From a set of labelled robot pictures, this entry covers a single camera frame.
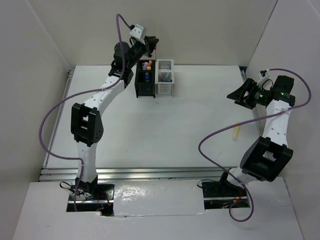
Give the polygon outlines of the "pink purple highlighter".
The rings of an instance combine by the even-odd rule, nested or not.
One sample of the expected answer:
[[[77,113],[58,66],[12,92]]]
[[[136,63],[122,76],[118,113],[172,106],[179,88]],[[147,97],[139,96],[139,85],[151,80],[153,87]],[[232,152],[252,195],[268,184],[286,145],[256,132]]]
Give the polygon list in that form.
[[[149,66],[149,63],[148,62],[144,62],[143,65],[142,65],[142,69],[143,70],[147,70],[148,66]]]

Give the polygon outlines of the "clear spray bottle blue cap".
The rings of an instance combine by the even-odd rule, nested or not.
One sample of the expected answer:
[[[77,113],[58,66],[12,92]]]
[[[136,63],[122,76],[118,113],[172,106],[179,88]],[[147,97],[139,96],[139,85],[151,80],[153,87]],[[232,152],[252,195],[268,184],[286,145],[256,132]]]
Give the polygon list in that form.
[[[150,74],[148,72],[145,73],[144,80],[146,83],[150,82]]]

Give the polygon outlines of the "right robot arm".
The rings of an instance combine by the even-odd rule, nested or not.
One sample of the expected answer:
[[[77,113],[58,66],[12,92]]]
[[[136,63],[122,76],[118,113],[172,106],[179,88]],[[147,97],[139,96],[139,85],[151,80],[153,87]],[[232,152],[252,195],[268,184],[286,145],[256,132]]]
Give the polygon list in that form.
[[[218,190],[223,196],[230,196],[236,187],[252,181],[272,182],[293,156],[293,150],[288,147],[287,129],[291,114],[289,108],[296,100],[291,95],[294,79],[279,75],[267,90],[263,85],[268,80],[268,77],[263,77],[255,82],[249,78],[227,95],[235,104],[251,110],[256,105],[264,106],[269,118],[262,136],[245,152],[239,166],[222,174]]]

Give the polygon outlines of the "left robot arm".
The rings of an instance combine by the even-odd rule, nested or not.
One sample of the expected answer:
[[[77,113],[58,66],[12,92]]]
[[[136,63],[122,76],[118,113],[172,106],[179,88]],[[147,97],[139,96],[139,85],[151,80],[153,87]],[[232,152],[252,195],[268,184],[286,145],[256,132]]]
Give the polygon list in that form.
[[[113,99],[130,84],[134,75],[133,66],[142,56],[151,57],[159,42],[155,36],[145,36],[143,39],[131,37],[131,40],[133,45],[124,41],[115,45],[111,70],[101,90],[71,108],[70,130],[76,141],[78,156],[82,159],[75,184],[88,200],[99,193],[96,151],[104,133],[102,115]]]

